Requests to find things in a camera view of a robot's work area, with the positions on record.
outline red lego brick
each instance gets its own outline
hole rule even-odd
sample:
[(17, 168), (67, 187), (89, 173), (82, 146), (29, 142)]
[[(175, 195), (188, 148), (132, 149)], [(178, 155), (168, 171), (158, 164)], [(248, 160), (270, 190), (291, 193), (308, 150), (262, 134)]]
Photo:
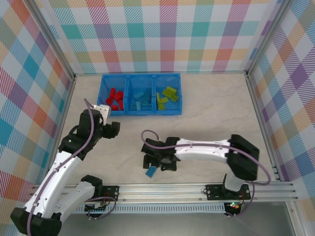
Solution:
[(115, 89), (115, 88), (111, 88), (111, 89), (110, 89), (110, 93), (109, 93), (109, 97), (110, 97), (110, 98), (114, 98), (115, 93), (116, 93), (116, 89)]
[(118, 106), (117, 106), (117, 105), (113, 105), (113, 106), (112, 106), (112, 110), (113, 110), (113, 111), (118, 111)]
[(123, 100), (122, 100), (122, 99), (119, 100), (119, 101), (118, 101), (118, 104), (119, 104), (120, 110), (123, 111), (123, 110), (124, 110)]
[(123, 97), (124, 97), (124, 93), (123, 93), (122, 91), (118, 91), (118, 92), (115, 94), (114, 99), (115, 99), (116, 101), (119, 101), (119, 100), (122, 100)]
[(110, 98), (110, 97), (109, 97), (109, 98), (107, 98), (107, 99), (106, 99), (106, 101), (105, 101), (105, 102), (106, 102), (106, 104), (107, 104), (108, 106), (111, 106), (111, 105), (112, 105), (112, 103), (113, 103), (113, 101), (114, 101), (114, 100), (113, 100), (112, 98)]

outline robotic arm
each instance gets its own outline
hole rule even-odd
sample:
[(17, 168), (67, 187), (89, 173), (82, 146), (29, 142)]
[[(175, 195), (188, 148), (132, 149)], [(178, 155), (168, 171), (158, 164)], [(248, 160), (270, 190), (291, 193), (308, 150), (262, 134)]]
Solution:
[[(178, 137), (168, 137), (165, 143), (152, 139), (146, 139), (146, 142), (156, 147), (173, 145), (175, 147), (156, 149), (144, 144), (141, 150), (146, 154), (143, 160), (144, 169), (154, 166), (160, 167), (162, 171), (176, 171), (177, 161), (188, 159), (219, 161), (231, 168), (231, 171), (225, 175), (222, 185), (222, 193), (227, 196), (239, 195), (238, 191), (240, 191), (245, 181), (257, 179), (258, 166), (253, 161), (236, 151), (220, 147), (230, 146), (240, 149), (258, 161), (259, 149), (240, 135), (233, 134), (229, 140), (214, 142), (190, 141)], [(203, 144), (204, 146), (194, 146), (193, 144)]]
[[(109, 106), (94, 105), (94, 109), (91, 111), (94, 120), (92, 139), (77, 156), (68, 161), (48, 181), (33, 212), (31, 220), (32, 236), (57, 236), (62, 223), (81, 203), (92, 197), (103, 196), (102, 180), (93, 176), (85, 176), (72, 192), (58, 200), (68, 178), (77, 166), (83, 162), (86, 154), (93, 149), (101, 138), (115, 138), (120, 131), (120, 123), (106, 124), (107, 117), (110, 114)], [(46, 182), (52, 172), (56, 171), (61, 163), (83, 146), (88, 140), (90, 131), (91, 119), (89, 110), (86, 109), (80, 115), (79, 125), (72, 128), (69, 134), (62, 139), (59, 153), (57, 153), (54, 164), (43, 183)], [(23, 208), (16, 207), (11, 213), (13, 223), (23, 234), (27, 235), (27, 220), (34, 201), (41, 188), (43, 188), (43, 183)]]

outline white floor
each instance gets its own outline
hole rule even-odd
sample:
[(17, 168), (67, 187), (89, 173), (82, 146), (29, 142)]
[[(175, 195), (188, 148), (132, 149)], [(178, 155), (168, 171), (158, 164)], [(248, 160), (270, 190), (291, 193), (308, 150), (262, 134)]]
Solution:
[[(83, 98), (96, 104), (100, 80), (101, 76), (77, 78), (62, 137), (78, 124), (86, 108)], [(78, 183), (87, 174), (110, 184), (222, 182), (229, 171), (227, 165), (218, 162), (182, 161), (177, 163), (176, 172), (158, 170), (149, 178), (142, 168), (140, 152), (144, 129), (155, 130), (163, 141), (169, 136), (214, 141), (240, 134), (260, 149), (259, 161), (272, 173), (243, 74), (182, 74), (182, 91), (181, 116), (110, 117), (108, 123), (121, 123), (119, 135), (101, 139), (68, 183)], [(265, 173), (259, 171), (258, 180), (266, 179)]]

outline checkered backdrop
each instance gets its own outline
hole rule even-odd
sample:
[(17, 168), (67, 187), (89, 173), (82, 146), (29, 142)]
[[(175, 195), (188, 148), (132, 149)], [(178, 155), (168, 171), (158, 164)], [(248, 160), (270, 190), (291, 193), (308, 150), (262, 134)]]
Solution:
[(73, 70), (89, 74), (243, 71), (281, 0), (36, 2)]
[(252, 82), (285, 180), (315, 232), (315, 0), (296, 0)]
[(70, 79), (22, 0), (0, 1), (0, 235), (40, 183)]

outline blue plastic tray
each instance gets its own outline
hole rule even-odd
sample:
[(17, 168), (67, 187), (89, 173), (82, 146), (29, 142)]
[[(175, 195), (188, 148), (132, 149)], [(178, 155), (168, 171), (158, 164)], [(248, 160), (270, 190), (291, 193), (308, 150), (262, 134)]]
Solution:
[[(159, 111), (157, 105), (157, 92), (160, 97), (162, 91), (170, 86), (177, 89), (176, 95), (178, 100), (173, 102), (169, 99), (164, 103), (165, 110)], [(182, 87), (181, 75), (179, 73), (156, 73), (156, 74), (106, 74), (102, 76), (102, 81), (99, 88), (97, 104), (106, 104), (105, 100), (109, 97), (110, 89), (115, 88), (116, 92), (123, 91), (124, 110), (111, 111), (111, 116), (152, 116), (152, 115), (181, 115), (182, 114)], [(147, 105), (142, 105), (140, 111), (132, 111), (131, 104), (137, 101), (142, 102), (142, 98), (135, 99), (134, 95), (151, 90), (151, 102)]]

